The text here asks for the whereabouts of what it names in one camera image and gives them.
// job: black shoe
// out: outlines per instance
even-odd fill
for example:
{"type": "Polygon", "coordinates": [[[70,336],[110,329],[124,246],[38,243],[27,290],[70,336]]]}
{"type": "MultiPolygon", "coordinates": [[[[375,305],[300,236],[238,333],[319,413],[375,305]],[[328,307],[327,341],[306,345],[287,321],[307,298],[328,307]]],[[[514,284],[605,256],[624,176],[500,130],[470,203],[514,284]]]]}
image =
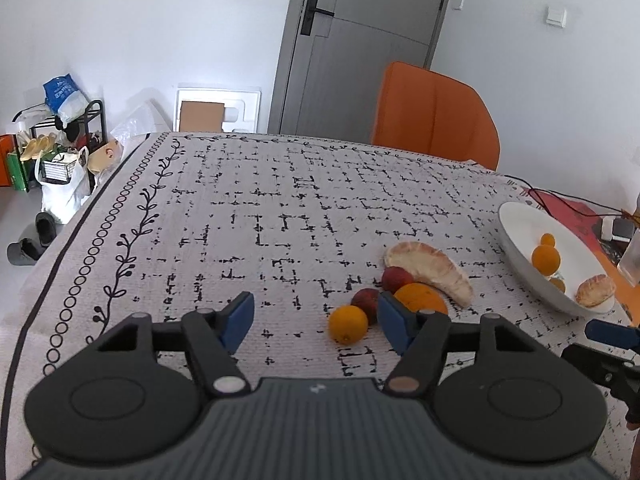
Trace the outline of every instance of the black shoe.
{"type": "Polygon", "coordinates": [[[29,238],[23,238],[19,242],[9,244],[6,248],[6,259],[16,266],[35,265],[43,255],[45,248],[29,238]]]}
{"type": "Polygon", "coordinates": [[[47,212],[38,213],[36,215],[36,231],[40,238],[40,245],[49,247],[56,237],[56,222],[47,212]]]}

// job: silver screw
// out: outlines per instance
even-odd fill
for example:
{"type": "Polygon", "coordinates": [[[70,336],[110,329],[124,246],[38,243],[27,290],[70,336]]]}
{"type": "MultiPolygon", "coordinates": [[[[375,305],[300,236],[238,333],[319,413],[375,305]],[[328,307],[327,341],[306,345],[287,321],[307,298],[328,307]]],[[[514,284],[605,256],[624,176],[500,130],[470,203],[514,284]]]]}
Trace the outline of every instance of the silver screw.
{"type": "Polygon", "coordinates": [[[236,394],[244,389],[246,382],[240,377],[228,375],[213,382],[214,389],[221,394],[236,394]]]}
{"type": "Polygon", "coordinates": [[[389,389],[398,394],[410,394],[420,388],[420,383],[413,377],[398,376],[391,379],[388,386],[389,389]]]}

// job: white wall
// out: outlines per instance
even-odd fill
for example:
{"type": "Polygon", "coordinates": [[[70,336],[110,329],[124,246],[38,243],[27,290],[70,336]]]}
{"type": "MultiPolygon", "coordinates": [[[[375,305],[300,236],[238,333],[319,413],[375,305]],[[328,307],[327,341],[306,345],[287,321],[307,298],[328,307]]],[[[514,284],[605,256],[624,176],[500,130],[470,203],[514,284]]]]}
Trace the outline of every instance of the white wall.
{"type": "Polygon", "coordinates": [[[465,0],[447,9],[431,68],[484,100],[499,171],[635,207],[640,0],[465,0]],[[564,30],[545,24],[548,4],[567,8],[564,30]]]}
{"type": "Polygon", "coordinates": [[[111,129],[178,86],[258,87],[266,131],[289,0],[0,0],[0,127],[71,72],[111,129]]]}

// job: gray floor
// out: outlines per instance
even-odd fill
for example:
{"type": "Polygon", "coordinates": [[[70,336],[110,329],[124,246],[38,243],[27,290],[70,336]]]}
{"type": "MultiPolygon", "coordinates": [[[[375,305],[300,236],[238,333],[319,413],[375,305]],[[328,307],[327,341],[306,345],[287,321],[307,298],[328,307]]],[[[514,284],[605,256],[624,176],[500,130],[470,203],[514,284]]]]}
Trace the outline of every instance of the gray floor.
{"type": "Polygon", "coordinates": [[[18,291],[33,267],[14,267],[6,259],[6,247],[35,231],[33,221],[42,205],[42,193],[0,187],[0,319],[17,306],[18,291]]]}

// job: white patterned tablecloth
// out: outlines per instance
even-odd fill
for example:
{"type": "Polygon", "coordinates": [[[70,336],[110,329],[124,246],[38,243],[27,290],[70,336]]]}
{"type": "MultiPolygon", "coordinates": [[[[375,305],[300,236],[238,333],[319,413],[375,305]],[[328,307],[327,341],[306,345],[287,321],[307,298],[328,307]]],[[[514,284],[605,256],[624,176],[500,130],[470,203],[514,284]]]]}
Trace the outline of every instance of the white patterned tablecloth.
{"type": "MultiPolygon", "coordinates": [[[[382,380],[398,360],[382,330],[344,348],[326,318],[379,285],[385,248],[400,240],[444,250],[469,275],[476,299],[452,307],[454,320],[498,312],[558,354],[584,342],[584,320],[542,305],[505,263],[496,222],[509,200],[528,199],[500,174],[415,153],[304,137],[151,136],[48,249],[0,327],[0,475],[17,478],[38,457],[22,418],[28,390],[136,311],[177,320],[248,290],[255,321],[236,357],[253,384],[382,380]]],[[[627,323],[618,306],[609,319],[627,323]]],[[[450,359],[446,371],[471,358],[450,359]]],[[[184,370],[178,356],[161,361],[184,370]]],[[[607,402],[594,456],[624,478],[633,435],[624,406],[607,402]]]]}

